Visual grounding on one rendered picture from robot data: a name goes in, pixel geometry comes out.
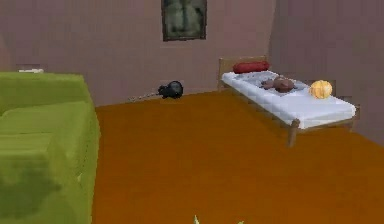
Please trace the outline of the red bolster pillow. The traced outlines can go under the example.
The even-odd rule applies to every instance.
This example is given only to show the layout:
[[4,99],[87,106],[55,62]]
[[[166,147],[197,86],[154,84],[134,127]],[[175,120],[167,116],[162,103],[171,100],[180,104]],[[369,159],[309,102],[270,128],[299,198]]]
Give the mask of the red bolster pillow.
[[261,72],[261,71],[268,70],[269,67],[270,65],[267,61],[242,62],[242,63],[237,63],[233,66],[233,72],[236,74]]

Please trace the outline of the orange ball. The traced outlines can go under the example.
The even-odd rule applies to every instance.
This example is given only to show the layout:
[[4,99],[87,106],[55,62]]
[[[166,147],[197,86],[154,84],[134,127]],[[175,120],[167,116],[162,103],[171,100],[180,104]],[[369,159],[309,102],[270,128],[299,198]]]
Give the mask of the orange ball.
[[325,80],[317,80],[309,88],[310,95],[316,99],[326,99],[332,94],[332,91],[332,85]]

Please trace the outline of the wooden bed with white mattress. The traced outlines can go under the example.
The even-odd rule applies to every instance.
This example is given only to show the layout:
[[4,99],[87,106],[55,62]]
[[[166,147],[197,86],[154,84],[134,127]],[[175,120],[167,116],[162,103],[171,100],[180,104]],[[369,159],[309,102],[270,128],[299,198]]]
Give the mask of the wooden bed with white mattress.
[[360,116],[359,105],[333,96],[316,99],[310,95],[310,87],[297,80],[293,80],[296,88],[288,93],[278,93],[274,89],[265,90],[261,82],[279,76],[269,69],[242,74],[233,72],[233,66],[237,63],[259,61],[267,61],[267,57],[220,58],[218,90],[232,90],[259,111],[277,120],[287,129],[288,147],[295,144],[298,133],[342,125],[353,128]]

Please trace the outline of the green sofa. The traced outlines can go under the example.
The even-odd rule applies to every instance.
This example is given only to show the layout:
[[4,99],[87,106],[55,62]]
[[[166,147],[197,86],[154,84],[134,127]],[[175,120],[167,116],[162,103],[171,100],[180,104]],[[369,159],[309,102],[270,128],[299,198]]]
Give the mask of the green sofa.
[[100,129],[80,75],[0,73],[0,224],[91,224]]

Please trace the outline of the dark framed wall picture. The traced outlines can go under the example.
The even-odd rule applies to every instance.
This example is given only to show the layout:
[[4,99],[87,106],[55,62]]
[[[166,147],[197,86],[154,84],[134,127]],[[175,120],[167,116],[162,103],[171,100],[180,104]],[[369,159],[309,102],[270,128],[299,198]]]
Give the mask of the dark framed wall picture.
[[207,0],[161,0],[163,41],[204,40]]

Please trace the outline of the brown teddy bear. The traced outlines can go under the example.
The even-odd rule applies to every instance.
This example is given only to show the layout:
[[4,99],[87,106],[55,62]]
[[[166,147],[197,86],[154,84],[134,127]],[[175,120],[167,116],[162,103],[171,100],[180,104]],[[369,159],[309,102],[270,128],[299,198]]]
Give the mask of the brown teddy bear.
[[287,93],[296,88],[295,84],[290,79],[283,76],[262,81],[261,85],[265,90],[274,89],[279,93]]

